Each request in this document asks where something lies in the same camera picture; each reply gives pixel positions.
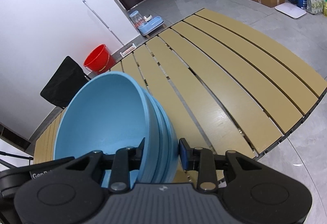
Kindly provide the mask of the large blue bowl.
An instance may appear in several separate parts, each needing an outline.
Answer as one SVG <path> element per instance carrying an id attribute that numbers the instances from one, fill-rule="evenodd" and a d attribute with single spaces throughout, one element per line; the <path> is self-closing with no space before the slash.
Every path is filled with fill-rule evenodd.
<path id="1" fill-rule="evenodd" d="M 54 145 L 55 159 L 101 150 L 113 154 L 145 141 L 138 180 L 149 183 L 152 135 L 157 125 L 148 96 L 129 75 L 109 72 L 89 81 L 65 110 Z"/>

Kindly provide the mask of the black metal rack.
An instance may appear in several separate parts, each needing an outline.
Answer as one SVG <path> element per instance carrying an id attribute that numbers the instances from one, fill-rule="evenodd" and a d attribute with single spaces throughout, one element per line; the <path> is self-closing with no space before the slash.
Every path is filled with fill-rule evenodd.
<path id="1" fill-rule="evenodd" d="M 29 164 L 31 164 L 31 161 L 34 160 L 33 157 L 25 157 L 25 156 L 22 156 L 22 155 L 16 155 L 16 154 L 11 154 L 11 153 L 6 153 L 4 151 L 0 151 L 0 155 L 1 156 L 4 156 L 4 157 L 12 157 L 12 158 L 17 158 L 17 159 L 27 160 L 27 161 L 29 161 Z M 10 164 L 10 163 L 6 162 L 3 159 L 0 159 L 0 164 L 3 165 L 3 166 L 5 166 L 6 168 L 9 168 L 9 169 L 13 169 L 13 168 L 16 167 L 13 164 Z"/>

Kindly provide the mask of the black folding chair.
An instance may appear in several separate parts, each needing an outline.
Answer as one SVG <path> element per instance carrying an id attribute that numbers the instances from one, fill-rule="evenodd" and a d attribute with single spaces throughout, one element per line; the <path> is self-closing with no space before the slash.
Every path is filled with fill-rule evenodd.
<path id="1" fill-rule="evenodd" d="M 91 78 L 84 73 L 83 69 L 70 56 L 66 56 L 41 90 L 40 96 L 49 103 L 64 109 L 90 80 Z"/>

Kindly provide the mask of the red plastic bucket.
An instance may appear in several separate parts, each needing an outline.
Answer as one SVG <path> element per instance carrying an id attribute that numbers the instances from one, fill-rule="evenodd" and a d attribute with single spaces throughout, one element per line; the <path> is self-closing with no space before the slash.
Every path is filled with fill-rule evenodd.
<path id="1" fill-rule="evenodd" d="M 101 44 L 88 54 L 83 66 L 90 72 L 97 75 L 111 69 L 116 64 L 114 58 L 110 55 L 109 49 L 105 44 Z"/>

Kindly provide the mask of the blue pet water feeder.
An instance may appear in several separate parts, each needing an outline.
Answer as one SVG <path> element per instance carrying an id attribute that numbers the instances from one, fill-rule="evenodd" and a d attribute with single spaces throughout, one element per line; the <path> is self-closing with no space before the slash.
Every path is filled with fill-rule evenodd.
<path id="1" fill-rule="evenodd" d="M 139 11 L 134 11 L 129 15 L 134 27 L 140 32 L 141 35 L 150 38 L 150 34 L 156 29 L 162 27 L 165 28 L 166 25 L 164 20 L 160 16 L 142 16 Z"/>

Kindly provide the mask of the white bathroom scale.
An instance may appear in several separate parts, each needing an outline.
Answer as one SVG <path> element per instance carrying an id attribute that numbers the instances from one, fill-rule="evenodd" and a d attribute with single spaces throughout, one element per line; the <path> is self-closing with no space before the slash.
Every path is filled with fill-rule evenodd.
<path id="1" fill-rule="evenodd" d="M 301 9 L 291 3 L 282 3 L 274 8 L 278 12 L 281 12 L 282 14 L 285 14 L 291 17 L 292 19 L 299 19 L 307 13 L 304 9 Z"/>

